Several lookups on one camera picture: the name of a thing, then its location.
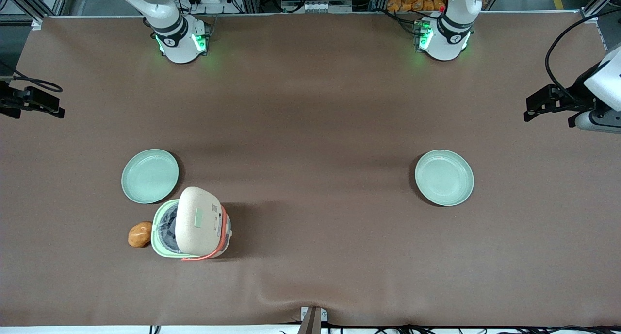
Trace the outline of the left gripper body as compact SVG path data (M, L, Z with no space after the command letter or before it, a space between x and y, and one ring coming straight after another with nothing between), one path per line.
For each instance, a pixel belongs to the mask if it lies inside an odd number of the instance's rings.
M588 110L603 107L621 110L621 48L614 47L603 60L579 76L579 96L588 102Z

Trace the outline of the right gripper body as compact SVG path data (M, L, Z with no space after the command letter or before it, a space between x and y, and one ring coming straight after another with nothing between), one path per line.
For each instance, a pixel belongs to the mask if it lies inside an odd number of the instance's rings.
M13 119L20 119L23 104L14 92L7 82L0 83L0 113Z

